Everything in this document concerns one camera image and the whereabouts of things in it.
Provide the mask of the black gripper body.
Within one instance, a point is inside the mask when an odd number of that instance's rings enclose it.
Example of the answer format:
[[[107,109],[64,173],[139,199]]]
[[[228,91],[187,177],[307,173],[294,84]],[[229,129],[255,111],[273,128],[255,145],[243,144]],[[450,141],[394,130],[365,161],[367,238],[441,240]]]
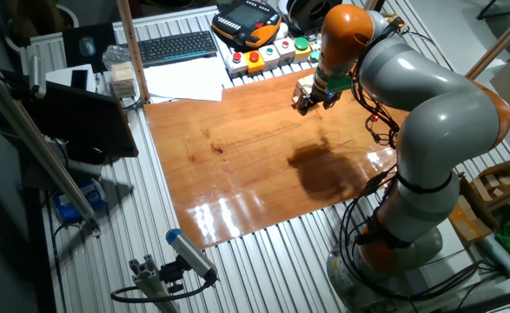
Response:
[[[334,106],[341,98],[340,92],[322,92],[321,90],[312,90],[308,94],[302,94],[306,99],[306,107],[321,104],[325,110]]]

